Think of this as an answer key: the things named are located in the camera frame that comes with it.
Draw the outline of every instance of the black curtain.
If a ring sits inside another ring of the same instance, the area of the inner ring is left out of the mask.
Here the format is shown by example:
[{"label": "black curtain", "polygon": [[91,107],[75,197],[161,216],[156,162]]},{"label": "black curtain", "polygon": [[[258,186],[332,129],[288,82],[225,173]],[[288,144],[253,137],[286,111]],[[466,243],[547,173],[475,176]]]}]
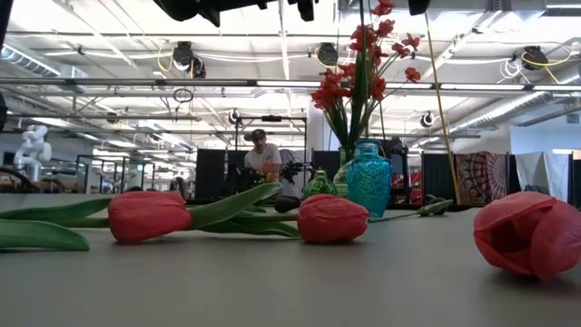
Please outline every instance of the black curtain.
[{"label": "black curtain", "polygon": [[431,194],[444,199],[454,199],[454,183],[447,154],[422,154],[423,195]]}]

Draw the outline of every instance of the fluorescent light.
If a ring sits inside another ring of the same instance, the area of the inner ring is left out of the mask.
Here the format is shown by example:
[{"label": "fluorescent light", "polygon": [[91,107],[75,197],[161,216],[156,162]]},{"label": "fluorescent light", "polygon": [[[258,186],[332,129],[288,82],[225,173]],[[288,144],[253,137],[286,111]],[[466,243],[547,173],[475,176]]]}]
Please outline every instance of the fluorescent light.
[{"label": "fluorescent light", "polygon": [[581,5],[547,5],[547,9],[581,9]]},{"label": "fluorescent light", "polygon": [[119,147],[137,147],[137,145],[131,143],[131,142],[125,142],[125,141],[107,141],[107,143],[109,144],[113,144],[115,146],[119,146]]},{"label": "fluorescent light", "polygon": [[154,75],[161,76],[163,79],[167,79],[167,76],[164,73],[160,72],[160,71],[155,71],[155,72],[153,72],[153,74]]},{"label": "fluorescent light", "polygon": [[167,154],[169,150],[137,150],[140,154]]},{"label": "fluorescent light", "polygon": [[553,154],[572,154],[573,150],[569,149],[553,149]]},{"label": "fluorescent light", "polygon": [[319,87],[320,82],[308,81],[258,81],[258,86],[278,86],[278,87]]},{"label": "fluorescent light", "polygon": [[96,142],[101,142],[100,139],[90,135],[90,134],[85,134],[85,133],[79,133],[79,135],[81,135],[82,137],[84,137],[87,140],[91,140],[91,141],[96,141]]},{"label": "fluorescent light", "polygon": [[386,83],[386,88],[388,89],[430,89],[432,88],[432,83]]},{"label": "fluorescent light", "polygon": [[520,84],[443,84],[444,90],[522,90]]},{"label": "fluorescent light", "polygon": [[581,85],[537,85],[536,91],[581,91]]},{"label": "fluorescent light", "polygon": [[58,126],[58,127],[73,126],[72,124],[67,123],[66,121],[64,121],[62,119],[56,119],[56,118],[33,118],[33,120],[38,122],[38,123],[50,124],[52,126]]}]

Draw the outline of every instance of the tulip leaf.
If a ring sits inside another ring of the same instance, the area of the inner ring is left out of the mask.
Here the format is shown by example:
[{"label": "tulip leaf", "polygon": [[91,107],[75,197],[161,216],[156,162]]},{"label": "tulip leaf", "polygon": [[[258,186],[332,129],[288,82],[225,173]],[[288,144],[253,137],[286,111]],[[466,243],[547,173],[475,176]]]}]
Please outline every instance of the tulip leaf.
[{"label": "tulip leaf", "polygon": [[300,238],[299,231],[286,223],[244,223],[240,220],[224,221],[199,229],[207,233],[244,233],[250,235],[278,235]]},{"label": "tulip leaf", "polygon": [[438,213],[444,209],[447,209],[452,203],[454,203],[454,200],[444,200],[438,203],[424,205],[423,207],[419,208],[418,214],[422,217],[425,217],[433,213]]},{"label": "tulip leaf", "polygon": [[266,209],[260,208],[260,206],[258,206],[258,205],[249,205],[244,210],[249,211],[249,212],[253,212],[253,213],[266,213]]},{"label": "tulip leaf", "polygon": [[95,199],[68,205],[17,209],[0,213],[0,219],[54,222],[84,218],[107,208],[111,198]]},{"label": "tulip leaf", "polygon": [[214,223],[228,221],[249,205],[262,199],[264,195],[270,194],[272,196],[277,193],[281,187],[280,183],[266,183],[218,202],[189,209],[188,211],[192,216],[191,229],[201,229]]},{"label": "tulip leaf", "polygon": [[89,243],[81,234],[54,223],[0,220],[0,248],[23,247],[88,251]]}]

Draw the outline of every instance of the cable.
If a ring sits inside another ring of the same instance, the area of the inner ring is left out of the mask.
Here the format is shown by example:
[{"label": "cable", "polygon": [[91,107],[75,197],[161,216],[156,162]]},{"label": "cable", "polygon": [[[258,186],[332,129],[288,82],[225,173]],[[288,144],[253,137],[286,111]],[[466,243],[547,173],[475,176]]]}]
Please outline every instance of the cable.
[{"label": "cable", "polygon": [[550,67],[550,66],[554,66],[554,65],[558,65],[558,64],[563,64],[563,63],[567,62],[573,56],[573,51],[574,50],[575,50],[575,46],[574,45],[571,45],[571,51],[569,51],[569,55],[565,59],[559,60],[556,63],[551,63],[551,64],[536,63],[534,61],[528,60],[528,59],[525,58],[525,55],[527,54],[527,52],[524,52],[523,54],[521,54],[520,55],[520,58],[524,62],[529,63],[529,64],[534,64],[534,65],[541,66],[541,67]]},{"label": "cable", "polygon": [[450,172],[452,173],[452,182],[454,183],[454,194],[456,195],[456,204],[461,204],[460,193],[458,191],[458,180],[456,178],[456,168],[454,167],[454,158],[452,157],[452,151],[450,150],[450,140],[448,139],[448,131],[446,131],[446,120],[444,119],[444,110],[442,109],[442,98],[439,92],[438,69],[436,68],[436,62],[434,59],[434,46],[432,44],[432,35],[431,32],[429,31],[428,11],[426,11],[424,16],[426,17],[426,27],[428,29],[429,54],[432,57],[432,69],[434,70],[434,85],[436,86],[436,96],[438,97],[439,118],[442,122],[442,132],[444,134],[444,142],[446,143],[446,150],[448,151],[448,161],[450,164]]},{"label": "cable", "polygon": [[551,78],[553,78],[553,81],[555,81],[555,83],[557,83],[557,84],[561,84],[561,82],[559,82],[559,80],[558,80],[558,79],[556,79],[556,77],[553,75],[553,72],[551,72],[551,70],[550,70],[550,69],[548,69],[548,67],[547,67],[547,66],[545,66],[545,69],[547,70],[547,73],[548,73],[549,75],[551,75]]},{"label": "cable", "polygon": [[[159,54],[162,52],[162,48],[163,48],[163,46],[160,46],[160,52],[159,52]],[[162,58],[159,57],[159,56],[157,57],[157,65],[165,73],[169,72],[172,69],[172,65],[173,65],[173,51],[174,50],[175,50],[175,48],[172,49],[172,55],[170,55],[170,65],[167,68],[163,67],[163,65],[162,65]]]}]

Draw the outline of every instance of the tapestry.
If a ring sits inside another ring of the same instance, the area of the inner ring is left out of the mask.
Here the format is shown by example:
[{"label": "tapestry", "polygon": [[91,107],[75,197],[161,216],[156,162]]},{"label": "tapestry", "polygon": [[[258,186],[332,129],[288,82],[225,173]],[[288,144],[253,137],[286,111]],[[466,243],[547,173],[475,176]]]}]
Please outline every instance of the tapestry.
[{"label": "tapestry", "polygon": [[455,154],[462,204],[481,205],[507,196],[507,156],[479,152]]}]

